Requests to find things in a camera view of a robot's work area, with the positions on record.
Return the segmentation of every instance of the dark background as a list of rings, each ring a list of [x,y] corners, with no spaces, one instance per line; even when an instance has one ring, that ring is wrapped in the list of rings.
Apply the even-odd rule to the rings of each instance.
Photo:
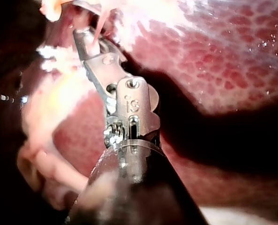
[[[32,0],[0,1],[0,94],[15,96],[20,71],[36,57],[45,26]],[[0,101],[0,225],[63,224],[66,212],[51,209],[16,168],[16,154],[24,139],[19,102]]]

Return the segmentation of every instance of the metal instrument jaw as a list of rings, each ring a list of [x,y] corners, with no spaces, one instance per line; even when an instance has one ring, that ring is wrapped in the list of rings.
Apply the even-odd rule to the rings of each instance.
[[[100,53],[89,55],[85,40],[94,32],[88,27],[74,30],[73,35],[87,77],[105,103],[106,147],[127,139],[144,139],[160,146],[160,118],[154,113],[159,104],[157,91],[144,78],[123,70],[121,64],[126,57],[104,37],[98,40]]]

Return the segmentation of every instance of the screw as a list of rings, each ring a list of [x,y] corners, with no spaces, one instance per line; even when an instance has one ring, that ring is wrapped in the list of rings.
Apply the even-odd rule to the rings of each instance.
[[[131,89],[135,89],[139,87],[139,82],[135,79],[130,79],[126,82],[126,86]]]
[[[110,65],[114,62],[114,57],[111,55],[106,56],[105,58],[102,59],[102,63],[105,65]]]

